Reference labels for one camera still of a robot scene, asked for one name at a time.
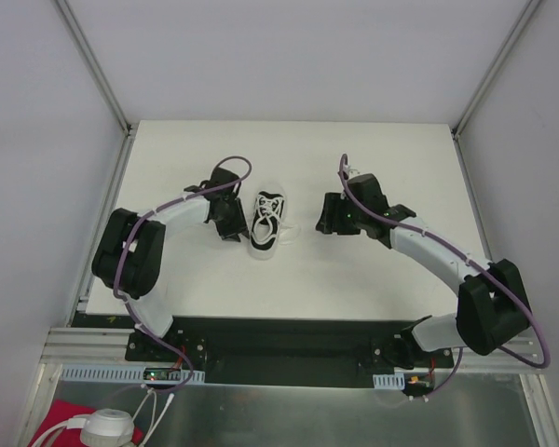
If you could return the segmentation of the black white canvas sneaker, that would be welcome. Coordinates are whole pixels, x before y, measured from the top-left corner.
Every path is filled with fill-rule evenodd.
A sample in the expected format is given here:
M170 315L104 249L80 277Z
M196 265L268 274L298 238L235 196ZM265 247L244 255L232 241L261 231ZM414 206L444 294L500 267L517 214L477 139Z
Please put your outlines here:
M285 210L283 194L260 191L256 195L250 229L250 254L253 258L266 261L275 254Z

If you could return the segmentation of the white shoelace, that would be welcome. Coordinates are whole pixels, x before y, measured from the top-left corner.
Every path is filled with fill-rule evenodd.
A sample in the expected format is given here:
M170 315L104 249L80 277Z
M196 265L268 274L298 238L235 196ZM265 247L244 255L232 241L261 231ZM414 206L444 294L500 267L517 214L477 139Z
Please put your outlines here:
M295 242L300 234L300 225L286 223L284 214L286 199L282 195L260 193L254 203L251 227L251 243L259 250L279 243L286 245Z

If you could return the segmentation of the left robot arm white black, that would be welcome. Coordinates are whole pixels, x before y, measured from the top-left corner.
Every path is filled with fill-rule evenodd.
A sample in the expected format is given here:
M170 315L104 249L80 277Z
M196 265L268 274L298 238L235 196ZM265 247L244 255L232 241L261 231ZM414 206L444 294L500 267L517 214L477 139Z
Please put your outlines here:
M145 349L156 361L172 360L177 338L168 333L173 316L157 285L164 245L169 237L212 223L222 240L239 242L247 233L234 172L215 168L211 177L144 215L118 208L105 226L91 272L122 301L140 331L150 335Z

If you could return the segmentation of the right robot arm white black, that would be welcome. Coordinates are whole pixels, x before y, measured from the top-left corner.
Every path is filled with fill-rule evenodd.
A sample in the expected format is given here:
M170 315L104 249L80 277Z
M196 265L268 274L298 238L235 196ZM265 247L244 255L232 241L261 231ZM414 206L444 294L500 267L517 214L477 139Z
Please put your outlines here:
M433 233L414 211L391 206L373 174L339 177L344 190L325 195L317 231L364 233L425 267L457 297L454 313L426 316L388 339L380 349L387 363L411 370L446 348L487 356L530 327L529 302L514 263L473 258Z

